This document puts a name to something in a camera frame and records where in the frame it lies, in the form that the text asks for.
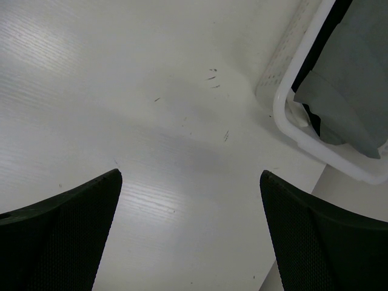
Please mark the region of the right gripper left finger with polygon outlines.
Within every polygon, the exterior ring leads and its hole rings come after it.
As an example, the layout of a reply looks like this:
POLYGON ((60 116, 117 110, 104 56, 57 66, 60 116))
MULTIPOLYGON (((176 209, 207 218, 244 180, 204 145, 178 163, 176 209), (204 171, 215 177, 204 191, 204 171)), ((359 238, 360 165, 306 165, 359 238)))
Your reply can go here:
POLYGON ((121 187, 113 169, 1 214, 1 290, 92 290, 121 187))

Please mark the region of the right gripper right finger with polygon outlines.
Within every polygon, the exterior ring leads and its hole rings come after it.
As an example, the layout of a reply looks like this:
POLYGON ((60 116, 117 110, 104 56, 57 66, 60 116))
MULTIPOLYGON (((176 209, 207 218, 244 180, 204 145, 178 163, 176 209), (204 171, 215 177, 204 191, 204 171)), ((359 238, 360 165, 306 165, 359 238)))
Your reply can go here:
POLYGON ((260 192, 284 290, 387 290, 387 223, 265 170, 260 192))

